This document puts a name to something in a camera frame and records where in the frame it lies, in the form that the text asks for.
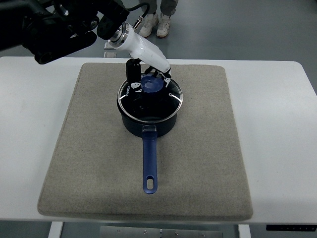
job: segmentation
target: handle hole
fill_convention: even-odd
[[[147,178],[147,188],[149,190],[154,188],[154,181],[152,177]]]

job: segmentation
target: white sneaker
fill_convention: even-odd
[[[160,19],[159,25],[158,25],[157,36],[160,38],[164,38],[165,36],[167,36],[169,26],[170,26],[170,16],[166,16],[164,14],[161,14],[161,19]]]
[[[143,37],[148,37],[152,32],[153,27],[159,23],[159,16],[155,14],[149,14],[146,17],[146,21],[142,26],[139,35]]]

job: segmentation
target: blue pot handle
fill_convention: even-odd
[[[153,194],[158,189],[157,137],[154,125],[143,126],[143,190],[147,194]]]

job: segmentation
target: gray felt mat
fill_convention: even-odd
[[[172,65],[184,102],[158,139],[158,190],[143,192],[142,139],[123,126],[125,64],[86,63],[42,188],[43,215],[105,220],[238,221],[252,216],[248,181],[220,66]]]

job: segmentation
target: saucepan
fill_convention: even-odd
[[[165,81],[152,73],[140,82],[125,81],[117,95],[117,106],[124,126],[143,141],[143,190],[153,194],[158,189],[157,138],[175,125],[183,93],[174,80]]]

